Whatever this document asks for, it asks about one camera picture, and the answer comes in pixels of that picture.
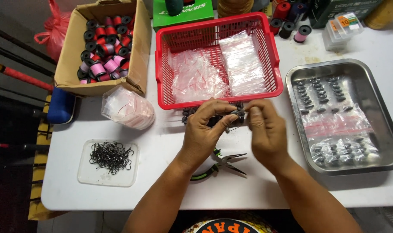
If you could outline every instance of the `red plastic bag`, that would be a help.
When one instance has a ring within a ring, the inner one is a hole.
[[[63,48],[65,34],[67,33],[68,23],[71,12],[60,12],[60,8],[54,0],[49,0],[50,9],[53,16],[44,22],[46,32],[34,35],[34,40],[38,44],[47,44],[47,53],[55,61],[60,58],[61,49]]]

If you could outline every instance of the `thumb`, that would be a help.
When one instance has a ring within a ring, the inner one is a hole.
[[[255,106],[250,108],[249,114],[250,114],[249,124],[250,124],[253,138],[264,138],[264,140],[266,140],[267,134],[266,134],[266,127],[264,124],[264,116],[260,108]]]
[[[238,119],[238,115],[230,114],[225,115],[220,121],[218,121],[214,127],[212,127],[212,133],[216,135],[218,138],[222,135],[226,128],[230,126],[230,124]]]

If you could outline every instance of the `green box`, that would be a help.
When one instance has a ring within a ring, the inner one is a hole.
[[[382,0],[313,0],[309,14],[313,29],[324,28],[339,13],[353,12],[362,22]]]
[[[195,3],[184,6],[182,13],[169,16],[164,0],[153,0],[153,29],[157,32],[164,27],[189,24],[214,19],[211,0],[195,0]]]

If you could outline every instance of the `pliers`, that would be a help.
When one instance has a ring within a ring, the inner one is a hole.
[[[198,181],[198,180],[205,179],[205,178],[209,177],[212,173],[214,173],[214,171],[215,171],[215,172],[219,172],[219,167],[221,167],[221,166],[223,166],[223,165],[225,165],[226,167],[228,167],[228,168],[230,168],[230,169],[232,169],[232,170],[234,170],[234,171],[237,171],[237,172],[239,172],[239,173],[242,173],[242,174],[245,174],[245,175],[246,175],[245,172],[243,172],[243,171],[241,171],[240,169],[238,169],[238,168],[232,166],[232,165],[228,162],[228,160],[229,160],[229,159],[232,159],[232,158],[244,156],[244,155],[246,155],[247,153],[245,153],[245,154],[231,155],[231,156],[222,156],[220,151],[221,151],[221,150],[218,150],[217,148],[215,148],[214,154],[215,154],[216,156],[218,156],[218,157],[221,159],[221,161],[218,162],[218,163],[216,163],[216,164],[214,164],[214,165],[212,165],[212,167],[211,167],[210,169],[208,169],[208,170],[207,170],[206,172],[204,172],[204,173],[192,175],[191,181]]]

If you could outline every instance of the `floor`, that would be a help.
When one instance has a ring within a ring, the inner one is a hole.
[[[381,208],[349,209],[365,233],[393,233]],[[40,221],[37,233],[118,233],[129,211],[72,211],[54,219]]]

